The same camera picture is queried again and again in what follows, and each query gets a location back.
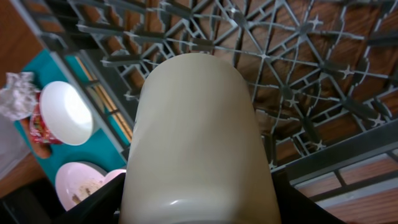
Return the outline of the pink small bowl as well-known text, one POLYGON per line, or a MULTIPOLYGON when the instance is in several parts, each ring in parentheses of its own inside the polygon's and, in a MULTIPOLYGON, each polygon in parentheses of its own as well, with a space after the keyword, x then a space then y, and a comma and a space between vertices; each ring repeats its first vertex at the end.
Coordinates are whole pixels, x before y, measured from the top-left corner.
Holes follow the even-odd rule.
POLYGON ((115 177, 117 177, 119 174, 124 174, 126 173, 126 169, 115 169, 112 170, 111 172, 108 172, 104 179, 103 179, 103 184, 107 184, 108 182, 110 182, 111 180, 113 180, 115 177))

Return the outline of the white paper cup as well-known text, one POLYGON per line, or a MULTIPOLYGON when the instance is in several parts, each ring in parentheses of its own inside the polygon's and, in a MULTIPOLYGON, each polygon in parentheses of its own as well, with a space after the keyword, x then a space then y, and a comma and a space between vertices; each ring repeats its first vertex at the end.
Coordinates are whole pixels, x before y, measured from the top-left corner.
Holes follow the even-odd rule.
POLYGON ((246 82, 208 54, 170 58, 141 91, 121 223, 280 223, 246 82))

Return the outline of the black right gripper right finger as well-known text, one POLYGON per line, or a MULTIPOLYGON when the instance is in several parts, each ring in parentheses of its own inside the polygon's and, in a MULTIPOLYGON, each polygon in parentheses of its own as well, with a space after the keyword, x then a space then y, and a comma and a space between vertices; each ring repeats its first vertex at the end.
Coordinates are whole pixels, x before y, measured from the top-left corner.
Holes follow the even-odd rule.
POLYGON ((291 186, 285 170, 271 176, 282 224, 345 224, 291 186))

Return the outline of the white bowl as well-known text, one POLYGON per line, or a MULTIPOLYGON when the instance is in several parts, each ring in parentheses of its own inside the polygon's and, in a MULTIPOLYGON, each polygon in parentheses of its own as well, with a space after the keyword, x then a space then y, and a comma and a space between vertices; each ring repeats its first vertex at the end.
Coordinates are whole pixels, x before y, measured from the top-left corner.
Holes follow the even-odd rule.
POLYGON ((93 134, 91 111, 71 84, 55 81, 45 85, 39 105, 44 123, 61 142, 78 146, 93 134))

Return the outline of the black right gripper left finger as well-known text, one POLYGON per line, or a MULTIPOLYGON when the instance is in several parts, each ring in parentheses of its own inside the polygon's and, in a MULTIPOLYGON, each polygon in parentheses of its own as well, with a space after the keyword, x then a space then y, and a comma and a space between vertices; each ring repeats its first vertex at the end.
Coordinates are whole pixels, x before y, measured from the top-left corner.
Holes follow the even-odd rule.
POLYGON ((56 224, 117 224, 125 173, 119 174, 71 210, 52 221, 56 224))

